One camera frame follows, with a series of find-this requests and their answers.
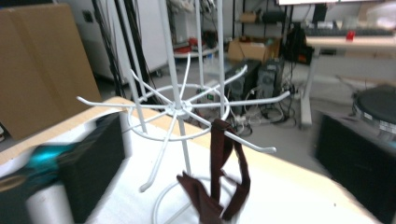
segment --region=desk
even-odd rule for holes
[[[107,102],[130,103],[119,97]],[[1,152],[0,164],[17,157],[30,146],[47,142],[60,134],[73,132],[78,125],[108,113],[108,110],[105,107],[92,107],[26,139]],[[145,117],[156,113],[144,110]],[[164,132],[170,121],[168,117],[154,120],[148,126],[148,131]],[[197,131],[197,127],[186,124],[187,133]],[[169,183],[176,181],[176,175],[181,173],[184,166],[181,144],[170,143],[153,186],[144,193],[138,192],[138,187],[148,178],[151,164],[161,145],[161,142],[143,141],[145,140],[136,135],[132,137],[132,156],[121,166],[117,181],[106,193],[101,205],[93,211],[90,223],[150,223],[150,213],[159,192]],[[210,145],[210,135],[192,139],[188,144],[192,172],[198,175],[208,174],[206,168],[209,163],[207,149]],[[240,216],[240,223],[378,223],[350,193],[329,178],[246,147],[244,151],[252,185],[245,209]],[[230,165],[226,165],[225,169],[229,175],[239,174],[235,155],[231,157]],[[171,207],[174,207],[175,203],[173,199],[170,202]]]
[[[305,82],[303,97],[301,98],[301,125],[312,125],[311,105],[309,93],[316,72],[316,66],[321,49],[350,49],[359,51],[396,51],[396,36],[392,37],[355,37],[353,41],[346,41],[344,37],[307,37],[306,45],[314,48],[308,78]]]

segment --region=computer tower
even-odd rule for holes
[[[237,80],[231,82],[230,84],[225,86],[225,94],[228,93],[230,101],[242,101],[246,100],[248,93],[256,87],[257,83],[257,73],[259,71],[260,66],[262,65],[261,61],[245,59],[242,62],[236,64],[230,71],[225,74],[226,79],[237,74],[245,65],[247,65],[246,73],[238,78]],[[242,106],[233,106],[233,112],[235,115],[243,115],[245,111]]]
[[[361,119],[325,114],[315,157],[382,223],[396,212],[396,148]]]
[[[280,58],[270,59],[260,67],[257,86],[261,87],[263,98],[278,96],[282,91],[282,75],[285,61]]]

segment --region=leather strap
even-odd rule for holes
[[[210,142],[210,197],[205,191],[202,183],[187,174],[178,175],[177,180],[181,186],[189,194],[192,205],[196,208],[200,215],[200,221],[205,224],[218,224],[222,220],[229,221],[241,209],[244,204],[249,190],[250,177],[248,174],[248,163],[240,143],[235,142],[224,135],[224,131],[234,133],[229,123],[215,119],[212,123],[211,142]],[[229,159],[233,147],[239,159],[239,169],[242,176],[242,182],[238,183],[234,179],[228,177],[222,171],[222,167]],[[224,176],[236,185],[235,193],[230,200],[228,206],[224,208],[219,204],[220,198],[220,181]]]

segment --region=cardboard box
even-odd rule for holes
[[[279,55],[279,38],[240,38],[234,39],[228,47],[228,57],[232,61],[242,61],[243,59],[255,59],[264,63],[268,59],[277,58]]]
[[[102,101],[68,5],[0,10],[0,122],[18,140]]]
[[[239,16],[241,22],[255,22],[256,20],[257,15],[254,12],[244,12]]]

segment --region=white wire rack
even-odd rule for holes
[[[129,22],[127,19],[127,14],[126,14],[126,9],[124,4],[122,3],[123,0],[118,0],[120,3],[120,12],[121,12],[121,18],[122,22],[126,24],[126,27],[129,26]],[[166,50],[168,54],[169,59],[174,58],[174,52],[173,52],[173,46],[172,46],[172,39],[171,39],[171,33],[170,33],[170,27],[169,27],[169,21],[168,21],[168,15],[167,15],[167,8],[166,8],[166,2],[165,0],[159,0],[160,4],[160,10],[162,13],[162,22],[163,22],[163,32],[166,40]],[[195,5],[200,6],[200,1],[195,0]],[[140,187],[140,191],[144,192],[147,189],[150,188],[150,186],[154,183],[156,174],[158,173],[158,170],[160,168],[160,164],[163,160],[163,154],[165,153],[165,150],[167,149],[167,145],[171,141],[181,141],[182,147],[183,147],[183,153],[184,153],[184,159],[185,159],[185,164],[186,164],[186,173],[188,175],[192,175],[191,171],[191,166],[190,166],[190,157],[189,157],[189,151],[188,151],[188,146],[187,146],[187,141],[189,139],[201,136],[203,134],[209,133],[211,129],[211,123],[210,121],[203,119],[193,113],[194,108],[209,108],[209,107],[218,107],[220,111],[220,118],[223,120],[226,120],[227,117],[229,116],[230,113],[230,106],[236,106],[236,105],[261,105],[261,104],[271,104],[271,103],[276,103],[287,96],[290,95],[288,91],[282,93],[281,95],[274,97],[274,98],[267,98],[267,99],[258,99],[258,100],[247,100],[247,101],[233,101],[229,102],[228,99],[224,95],[224,86],[231,83],[232,81],[238,79],[239,77],[243,76],[244,73],[247,71],[247,67],[245,66],[239,73],[235,74],[233,77],[228,78],[227,80],[224,79],[224,48],[223,48],[223,22],[222,22],[222,0],[218,0],[218,37],[219,37],[219,84],[216,85],[215,87],[207,87],[204,84],[204,69],[203,69],[203,56],[202,56],[202,38],[200,35],[197,36],[198,39],[198,52],[199,52],[199,72],[200,72],[200,84],[190,84],[187,83],[189,71],[190,71],[190,63],[191,63],[191,58],[190,56],[188,57],[188,62],[187,62],[187,69],[185,72],[184,80],[183,83],[179,84],[177,82],[177,70],[176,70],[176,65],[174,60],[169,60],[169,71],[170,71],[170,78],[171,78],[171,83],[172,85],[165,86],[162,88],[159,88],[157,90],[154,90],[153,88],[150,87],[150,85],[146,84],[143,82],[142,77],[141,77],[141,72],[140,68],[138,65],[138,61],[136,59],[136,53],[135,53],[135,48],[134,48],[134,41],[132,39],[132,34],[131,30],[126,29],[126,34],[128,38],[128,42],[130,43],[130,48],[132,50],[132,54],[134,56],[134,65],[136,68],[136,73],[132,70],[129,69],[128,74],[125,74],[126,77],[128,78],[128,82],[132,91],[132,96],[134,99],[134,102],[130,105],[117,105],[117,104],[104,104],[104,103],[95,103],[95,102],[90,102],[86,99],[83,99],[81,97],[78,97],[78,99],[86,104],[86,105],[92,105],[92,106],[109,106],[109,107],[124,107],[127,109],[129,113],[129,118],[128,118],[128,123],[129,127],[132,131],[134,131],[136,134],[145,137],[147,139],[153,140],[153,141],[161,141],[163,142],[161,150],[157,156],[157,159],[152,167],[152,171],[150,173],[150,176],[148,177],[148,181],[144,183]],[[201,33],[201,24],[200,24],[200,8],[196,7],[195,8],[195,14],[196,14],[196,22],[197,22],[197,34]],[[140,85],[140,90],[142,91],[142,96],[139,97],[137,94],[137,89],[135,85],[135,80],[138,81]],[[187,100],[182,100],[184,91],[186,88],[194,88],[196,90],[204,90],[200,93],[197,93],[196,95],[192,96],[191,98]],[[173,91],[173,96],[174,100],[171,101],[167,97],[165,97],[162,92],[163,91],[168,91],[172,90]],[[200,99],[203,96],[206,96],[208,93],[214,92],[217,94],[220,98],[219,103],[210,103],[210,104],[195,104],[197,99]],[[144,101],[147,101],[147,99],[150,96],[157,96],[163,100],[163,105],[142,105],[141,103]],[[143,108],[150,108],[150,109],[161,109],[163,112],[159,113],[156,116],[153,116],[148,119],[144,119],[143,116]],[[136,110],[137,116],[138,116],[138,123],[132,123],[132,120],[130,117],[132,116],[133,111]],[[170,126],[168,128],[167,133],[162,136],[162,137],[153,137],[150,135],[147,131],[146,125],[155,119],[159,119],[163,116],[170,116],[172,117],[172,121],[170,123]],[[200,132],[197,133],[192,133],[192,134],[186,134],[185,130],[185,119],[188,118],[194,118],[201,122],[205,128],[203,128]],[[178,123],[178,128],[180,131],[180,136],[173,136],[172,132]],[[244,146],[250,147],[253,150],[257,150],[259,152],[264,152],[264,153],[273,153],[276,152],[276,149],[274,147],[258,147],[255,146],[248,141],[232,134],[229,132],[225,132],[225,135],[232,138],[233,140],[241,143]],[[164,192],[160,195],[158,202],[161,201],[163,198],[164,194],[169,190],[165,189]],[[155,209],[154,209],[154,214],[153,214],[153,222],[156,223],[156,218],[155,218]]]

